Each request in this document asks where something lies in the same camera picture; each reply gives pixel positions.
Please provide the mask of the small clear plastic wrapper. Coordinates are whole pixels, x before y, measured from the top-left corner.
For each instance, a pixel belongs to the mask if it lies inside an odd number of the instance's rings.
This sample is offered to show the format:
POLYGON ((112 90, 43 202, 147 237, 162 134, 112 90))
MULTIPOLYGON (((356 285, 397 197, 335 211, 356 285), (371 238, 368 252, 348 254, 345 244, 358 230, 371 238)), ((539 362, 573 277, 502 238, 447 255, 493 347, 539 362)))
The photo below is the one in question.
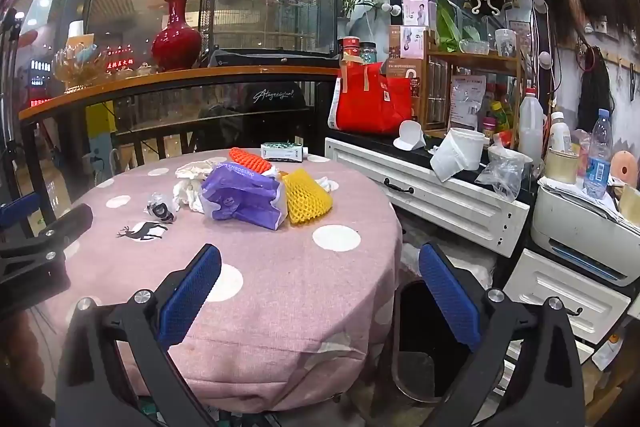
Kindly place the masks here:
POLYGON ((176 220, 177 210, 174 202, 160 193, 153 193, 146 204, 146 212, 158 222, 172 223, 176 220))

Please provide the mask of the white tissue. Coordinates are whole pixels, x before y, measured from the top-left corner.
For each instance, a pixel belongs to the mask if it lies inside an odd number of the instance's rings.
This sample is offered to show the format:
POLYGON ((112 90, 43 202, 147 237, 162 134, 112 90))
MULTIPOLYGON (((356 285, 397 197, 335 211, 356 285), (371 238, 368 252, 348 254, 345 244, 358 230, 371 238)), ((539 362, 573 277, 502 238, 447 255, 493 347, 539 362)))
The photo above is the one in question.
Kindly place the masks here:
POLYGON ((206 158, 188 162, 175 171, 177 183, 172 189, 172 203, 175 210, 189 208, 193 212, 204 212, 200 199, 202 184, 222 162, 224 162, 223 157, 206 158))

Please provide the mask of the purple plastic bag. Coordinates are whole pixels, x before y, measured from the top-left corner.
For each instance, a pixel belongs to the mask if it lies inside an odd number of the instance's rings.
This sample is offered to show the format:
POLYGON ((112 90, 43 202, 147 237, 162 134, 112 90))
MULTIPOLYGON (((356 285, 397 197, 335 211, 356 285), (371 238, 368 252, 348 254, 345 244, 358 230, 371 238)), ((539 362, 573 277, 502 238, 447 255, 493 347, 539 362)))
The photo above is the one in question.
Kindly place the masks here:
POLYGON ((201 185, 201 203, 214 220, 240 220, 271 231, 288 217, 284 184, 225 161, 201 185))

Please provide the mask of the orange peel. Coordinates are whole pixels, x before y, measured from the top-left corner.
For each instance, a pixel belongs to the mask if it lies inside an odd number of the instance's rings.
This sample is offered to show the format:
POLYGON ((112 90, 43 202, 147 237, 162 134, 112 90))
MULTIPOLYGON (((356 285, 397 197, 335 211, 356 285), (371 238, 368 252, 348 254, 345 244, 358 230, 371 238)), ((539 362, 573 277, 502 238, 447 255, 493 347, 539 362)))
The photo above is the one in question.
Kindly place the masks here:
POLYGON ((272 168, 271 162, 261 158, 259 155, 250 153, 248 150, 242 150, 239 147, 232 147, 229 150, 229 158, 242 167, 250 169, 259 174, 264 174, 272 168))

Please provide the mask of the green white toothpaste box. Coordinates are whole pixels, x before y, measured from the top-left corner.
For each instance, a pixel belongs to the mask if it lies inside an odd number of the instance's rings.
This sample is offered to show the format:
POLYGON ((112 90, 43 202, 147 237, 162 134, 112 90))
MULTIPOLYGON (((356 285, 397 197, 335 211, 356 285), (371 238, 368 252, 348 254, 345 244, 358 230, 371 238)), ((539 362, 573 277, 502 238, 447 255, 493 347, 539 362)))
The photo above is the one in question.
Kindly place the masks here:
POLYGON ((260 156, 268 161, 303 162, 307 155, 308 148, 295 143, 268 142, 260 146, 260 156))

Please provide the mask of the yellow foam fruit net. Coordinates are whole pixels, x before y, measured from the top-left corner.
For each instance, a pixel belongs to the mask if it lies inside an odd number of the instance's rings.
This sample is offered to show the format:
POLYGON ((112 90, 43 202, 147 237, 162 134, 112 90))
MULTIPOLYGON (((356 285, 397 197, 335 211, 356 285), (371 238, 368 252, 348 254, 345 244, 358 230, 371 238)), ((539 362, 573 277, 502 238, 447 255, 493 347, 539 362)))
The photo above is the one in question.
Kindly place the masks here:
POLYGON ((332 209, 331 195, 304 169, 286 174, 282 181, 288 203, 288 220, 292 225, 317 220, 332 209))

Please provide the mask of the black trash bin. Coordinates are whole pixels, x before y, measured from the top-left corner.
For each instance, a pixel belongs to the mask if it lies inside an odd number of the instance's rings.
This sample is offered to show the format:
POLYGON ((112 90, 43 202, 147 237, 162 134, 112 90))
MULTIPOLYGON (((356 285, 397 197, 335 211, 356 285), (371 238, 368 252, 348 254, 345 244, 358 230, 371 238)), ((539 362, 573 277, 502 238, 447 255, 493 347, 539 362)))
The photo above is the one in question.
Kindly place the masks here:
POLYGON ((392 377, 396 387, 413 402, 436 404, 473 350, 454 337, 422 280, 398 289, 393 328, 392 377))

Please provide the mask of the white printer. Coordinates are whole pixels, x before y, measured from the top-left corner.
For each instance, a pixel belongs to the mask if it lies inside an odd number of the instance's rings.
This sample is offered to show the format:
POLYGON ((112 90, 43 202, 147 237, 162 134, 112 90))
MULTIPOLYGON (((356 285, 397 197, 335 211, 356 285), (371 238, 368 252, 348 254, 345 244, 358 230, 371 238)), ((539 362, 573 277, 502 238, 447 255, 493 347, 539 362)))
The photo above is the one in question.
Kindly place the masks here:
POLYGON ((580 188, 547 178, 538 184, 530 235, 549 254, 625 287, 639 278, 639 228, 580 188))

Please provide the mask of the blue label water bottle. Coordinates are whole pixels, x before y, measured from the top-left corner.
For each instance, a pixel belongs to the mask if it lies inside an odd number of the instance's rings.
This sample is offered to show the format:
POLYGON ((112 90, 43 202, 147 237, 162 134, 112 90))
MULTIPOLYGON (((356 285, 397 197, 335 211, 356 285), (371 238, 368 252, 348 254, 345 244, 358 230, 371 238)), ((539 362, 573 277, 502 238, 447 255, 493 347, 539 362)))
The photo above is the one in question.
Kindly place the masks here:
POLYGON ((599 117, 590 136, 584 187, 586 193, 595 199, 601 199, 608 187, 611 171, 613 147, 611 114, 608 109, 600 108, 599 117))

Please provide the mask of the clear plastic bag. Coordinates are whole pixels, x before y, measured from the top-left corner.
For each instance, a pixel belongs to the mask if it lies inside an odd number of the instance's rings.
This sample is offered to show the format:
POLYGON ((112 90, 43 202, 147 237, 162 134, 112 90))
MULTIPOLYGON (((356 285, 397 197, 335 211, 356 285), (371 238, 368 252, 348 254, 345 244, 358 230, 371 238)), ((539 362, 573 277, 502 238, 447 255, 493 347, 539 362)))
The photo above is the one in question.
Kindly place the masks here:
POLYGON ((488 164, 475 179, 476 184, 490 186, 508 202, 514 202, 521 191, 524 174, 533 159, 529 156, 494 144, 488 147, 488 164))

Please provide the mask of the small white bottle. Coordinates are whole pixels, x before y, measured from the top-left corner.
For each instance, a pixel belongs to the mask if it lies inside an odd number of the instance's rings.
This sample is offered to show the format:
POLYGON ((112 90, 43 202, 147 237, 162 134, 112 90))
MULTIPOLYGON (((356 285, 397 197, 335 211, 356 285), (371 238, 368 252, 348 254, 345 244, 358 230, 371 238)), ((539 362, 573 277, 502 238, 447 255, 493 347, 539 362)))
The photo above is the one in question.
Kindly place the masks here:
POLYGON ((567 126, 562 112, 553 112, 551 114, 548 149, 565 154, 573 152, 570 128, 567 126))

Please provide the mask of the red ceramic vase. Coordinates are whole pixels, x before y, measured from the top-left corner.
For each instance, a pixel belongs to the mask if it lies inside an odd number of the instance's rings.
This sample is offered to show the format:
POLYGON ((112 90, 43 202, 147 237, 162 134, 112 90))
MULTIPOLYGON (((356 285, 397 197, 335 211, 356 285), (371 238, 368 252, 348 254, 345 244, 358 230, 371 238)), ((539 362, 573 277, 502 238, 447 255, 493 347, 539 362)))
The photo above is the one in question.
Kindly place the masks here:
POLYGON ((165 0, 168 22, 153 40, 152 57, 159 70, 190 69, 201 52, 201 34, 186 23, 188 0, 165 0))

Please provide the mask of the pink polka dot tablecloth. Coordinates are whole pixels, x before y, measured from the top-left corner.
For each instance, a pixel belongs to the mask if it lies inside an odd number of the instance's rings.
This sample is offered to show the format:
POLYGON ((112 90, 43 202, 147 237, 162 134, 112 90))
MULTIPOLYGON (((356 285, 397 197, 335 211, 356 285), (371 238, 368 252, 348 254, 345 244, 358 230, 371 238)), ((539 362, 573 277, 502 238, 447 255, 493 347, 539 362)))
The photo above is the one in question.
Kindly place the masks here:
POLYGON ((307 161, 304 169, 331 185, 332 208, 317 221, 270 231, 183 209, 151 229, 150 198, 169 195, 184 165, 182 157, 155 161, 85 194, 93 224, 66 249, 70 288, 44 305, 55 332, 66 332, 80 299, 122 303, 210 244, 221 254, 219 280, 170 350, 194 395, 257 413, 347 391, 392 326, 401 227, 385 193, 336 161, 307 161))

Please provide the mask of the wooden shelf rack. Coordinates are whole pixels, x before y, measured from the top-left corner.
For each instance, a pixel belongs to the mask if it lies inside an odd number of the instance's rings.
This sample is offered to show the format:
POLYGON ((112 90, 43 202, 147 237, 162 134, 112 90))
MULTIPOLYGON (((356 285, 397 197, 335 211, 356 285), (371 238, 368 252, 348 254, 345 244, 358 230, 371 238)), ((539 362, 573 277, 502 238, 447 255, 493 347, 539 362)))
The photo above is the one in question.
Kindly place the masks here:
POLYGON ((500 130, 520 120, 525 94, 525 65, 519 57, 446 52, 436 46, 433 31, 424 32, 420 123, 429 136, 442 139, 450 128, 482 130, 483 120, 506 111, 500 130))

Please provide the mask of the glass display case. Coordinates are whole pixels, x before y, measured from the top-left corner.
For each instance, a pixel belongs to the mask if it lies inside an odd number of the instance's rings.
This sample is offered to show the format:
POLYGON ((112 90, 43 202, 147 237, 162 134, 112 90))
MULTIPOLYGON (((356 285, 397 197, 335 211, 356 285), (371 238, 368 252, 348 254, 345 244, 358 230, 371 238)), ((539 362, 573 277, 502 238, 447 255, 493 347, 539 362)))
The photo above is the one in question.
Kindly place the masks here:
POLYGON ((200 0, 202 51, 332 56, 337 0, 200 0))

